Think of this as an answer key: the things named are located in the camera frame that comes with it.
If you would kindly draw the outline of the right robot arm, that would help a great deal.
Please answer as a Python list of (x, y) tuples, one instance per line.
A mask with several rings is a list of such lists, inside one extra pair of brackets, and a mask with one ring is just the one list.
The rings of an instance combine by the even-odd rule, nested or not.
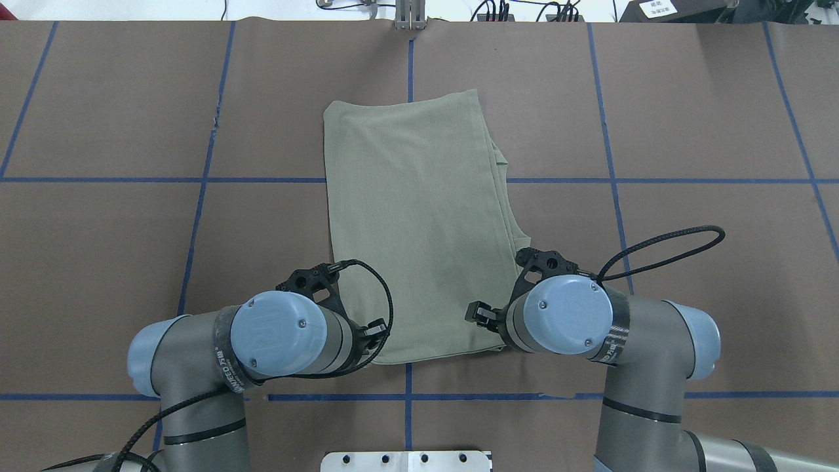
[(704, 311), (551, 276), (502, 308), (475, 301), (465, 320), (525, 353), (606, 365), (593, 455), (596, 471), (836, 471), (835, 463), (683, 428), (690, 380), (713, 373), (721, 334)]

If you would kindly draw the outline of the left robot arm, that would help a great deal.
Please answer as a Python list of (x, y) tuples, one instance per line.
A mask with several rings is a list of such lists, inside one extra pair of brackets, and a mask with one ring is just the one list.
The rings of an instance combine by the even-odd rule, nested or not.
[(50, 471), (250, 471), (244, 395), (279, 378), (334, 378), (365, 367), (393, 318), (360, 326), (326, 302), (263, 292), (242, 305), (141, 329), (128, 374), (160, 412), (118, 451)]

